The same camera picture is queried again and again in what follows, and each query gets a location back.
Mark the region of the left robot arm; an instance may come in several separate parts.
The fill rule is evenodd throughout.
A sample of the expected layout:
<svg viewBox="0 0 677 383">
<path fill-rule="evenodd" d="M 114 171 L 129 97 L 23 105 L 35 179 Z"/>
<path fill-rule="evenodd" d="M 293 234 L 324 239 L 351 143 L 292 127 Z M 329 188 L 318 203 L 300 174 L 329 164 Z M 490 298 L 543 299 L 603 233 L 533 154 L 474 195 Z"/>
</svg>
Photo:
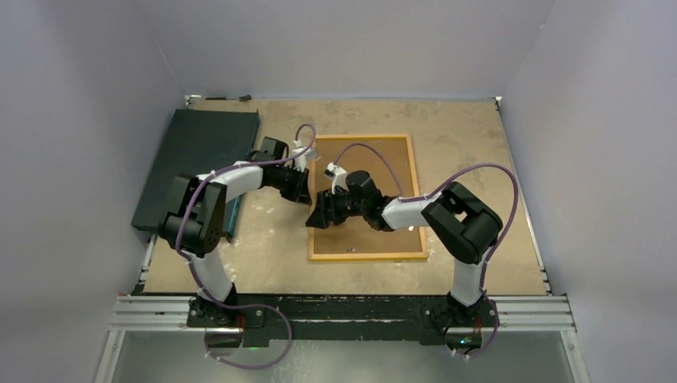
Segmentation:
<svg viewBox="0 0 677 383">
<path fill-rule="evenodd" d="M 157 234 L 187 263 L 197 296 L 209 302 L 207 316 L 218 326 L 231 325 L 240 308 L 235 284 L 221 266 L 217 251 L 224 237 L 227 205 L 260 188 L 274 188 L 286 200 L 310 205 L 307 161 L 313 155 L 312 144 L 295 140 L 289 148 L 267 137 L 259 150 L 232 165 L 175 177 Z"/>
</svg>

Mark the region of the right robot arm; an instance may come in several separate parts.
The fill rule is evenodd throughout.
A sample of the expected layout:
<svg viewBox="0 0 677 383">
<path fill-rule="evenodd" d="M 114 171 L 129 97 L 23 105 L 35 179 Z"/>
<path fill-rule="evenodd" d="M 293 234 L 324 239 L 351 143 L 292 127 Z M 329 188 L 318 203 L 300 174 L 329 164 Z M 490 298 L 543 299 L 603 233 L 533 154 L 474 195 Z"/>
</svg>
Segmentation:
<svg viewBox="0 0 677 383">
<path fill-rule="evenodd" d="M 486 262 L 505 236 L 505 222 L 463 184 L 451 180 L 432 196 L 385 195 L 366 171 L 352 172 L 316 195 L 307 227 L 324 230 L 360 216 L 375 231 L 428 227 L 455 260 L 446 300 L 460 325 L 475 319 L 486 301 Z"/>
</svg>

